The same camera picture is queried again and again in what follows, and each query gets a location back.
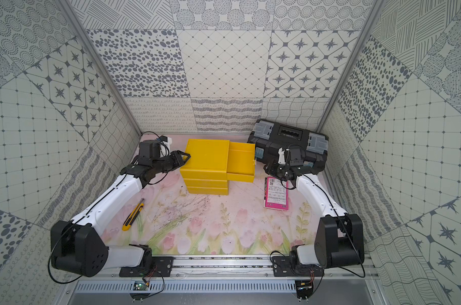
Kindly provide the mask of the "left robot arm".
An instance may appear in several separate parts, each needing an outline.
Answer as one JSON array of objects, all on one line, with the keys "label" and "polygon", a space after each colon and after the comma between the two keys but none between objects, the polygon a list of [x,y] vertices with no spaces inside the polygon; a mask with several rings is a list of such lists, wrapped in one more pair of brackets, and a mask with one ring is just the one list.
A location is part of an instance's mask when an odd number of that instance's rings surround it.
[{"label": "left robot arm", "polygon": [[107,246],[102,234],[132,197],[153,184],[156,175],[166,175],[191,159],[188,153],[170,151],[170,145],[171,139],[166,136],[140,142],[138,155],[99,198],[70,221],[58,221],[51,228],[48,270],[67,271],[79,277],[93,277],[112,268],[119,268],[121,277],[147,277],[154,272],[149,246]]}]

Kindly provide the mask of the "yellow drawer cabinet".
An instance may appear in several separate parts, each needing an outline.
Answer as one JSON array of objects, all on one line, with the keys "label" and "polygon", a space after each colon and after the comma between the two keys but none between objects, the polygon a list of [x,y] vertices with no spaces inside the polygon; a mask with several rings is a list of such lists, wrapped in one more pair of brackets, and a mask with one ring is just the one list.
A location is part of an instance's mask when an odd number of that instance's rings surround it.
[{"label": "yellow drawer cabinet", "polygon": [[229,194],[229,146],[228,140],[188,140],[185,152],[191,158],[180,173],[190,194]]}]

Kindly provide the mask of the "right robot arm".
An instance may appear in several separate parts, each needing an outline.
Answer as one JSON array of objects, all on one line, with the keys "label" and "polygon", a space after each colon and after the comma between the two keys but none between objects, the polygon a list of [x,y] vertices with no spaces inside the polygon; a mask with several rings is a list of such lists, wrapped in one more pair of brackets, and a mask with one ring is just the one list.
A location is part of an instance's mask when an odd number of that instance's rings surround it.
[{"label": "right robot arm", "polygon": [[318,229],[314,241],[290,251],[293,268],[320,266],[341,268],[364,263],[364,230],[361,218],[342,208],[323,188],[313,169],[306,166],[305,151],[296,145],[279,148],[277,160],[270,161],[265,173],[286,183],[303,195],[315,216]]}]

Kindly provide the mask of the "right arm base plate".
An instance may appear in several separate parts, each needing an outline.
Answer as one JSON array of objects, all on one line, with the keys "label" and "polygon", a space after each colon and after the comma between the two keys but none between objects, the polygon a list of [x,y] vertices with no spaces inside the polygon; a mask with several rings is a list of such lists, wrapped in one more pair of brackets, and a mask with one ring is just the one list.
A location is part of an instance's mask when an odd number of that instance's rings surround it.
[{"label": "right arm base plate", "polygon": [[322,277],[323,269],[319,265],[300,264],[295,258],[284,255],[272,255],[271,264],[275,277]]}]

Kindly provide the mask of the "yellow top drawer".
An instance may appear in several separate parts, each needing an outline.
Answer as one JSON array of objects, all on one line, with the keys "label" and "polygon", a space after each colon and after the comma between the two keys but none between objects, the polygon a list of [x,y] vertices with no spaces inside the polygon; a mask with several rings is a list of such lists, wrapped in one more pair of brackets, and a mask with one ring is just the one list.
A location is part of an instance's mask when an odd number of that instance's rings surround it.
[{"label": "yellow top drawer", "polygon": [[255,178],[255,144],[230,142],[227,179],[253,183]]}]

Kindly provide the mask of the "pink seed bag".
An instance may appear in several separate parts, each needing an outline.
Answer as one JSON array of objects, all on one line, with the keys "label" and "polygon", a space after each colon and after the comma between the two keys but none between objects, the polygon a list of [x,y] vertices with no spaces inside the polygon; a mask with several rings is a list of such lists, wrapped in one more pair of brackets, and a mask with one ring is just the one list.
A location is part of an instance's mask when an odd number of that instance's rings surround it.
[{"label": "pink seed bag", "polygon": [[288,211],[288,189],[280,179],[267,177],[264,184],[264,208]]}]

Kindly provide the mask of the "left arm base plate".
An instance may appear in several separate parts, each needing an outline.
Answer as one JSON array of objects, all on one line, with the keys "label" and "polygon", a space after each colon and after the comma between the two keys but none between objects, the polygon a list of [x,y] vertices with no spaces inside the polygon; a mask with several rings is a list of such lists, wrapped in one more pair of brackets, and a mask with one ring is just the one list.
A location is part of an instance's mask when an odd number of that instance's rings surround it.
[{"label": "left arm base plate", "polygon": [[157,277],[170,277],[174,260],[175,258],[170,256],[146,257],[139,266],[121,268],[119,276],[121,278],[142,278],[153,274]]}]

